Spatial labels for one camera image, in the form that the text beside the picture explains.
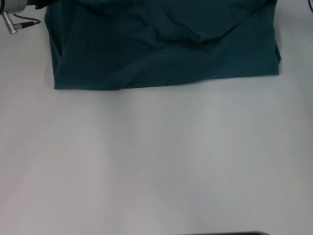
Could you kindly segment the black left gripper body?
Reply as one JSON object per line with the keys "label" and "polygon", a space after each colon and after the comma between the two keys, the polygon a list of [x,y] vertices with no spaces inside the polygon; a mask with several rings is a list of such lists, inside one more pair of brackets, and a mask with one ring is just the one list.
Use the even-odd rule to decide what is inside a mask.
{"label": "black left gripper body", "polygon": [[27,0],[27,6],[35,6],[35,9],[42,9],[53,3],[53,0]]}

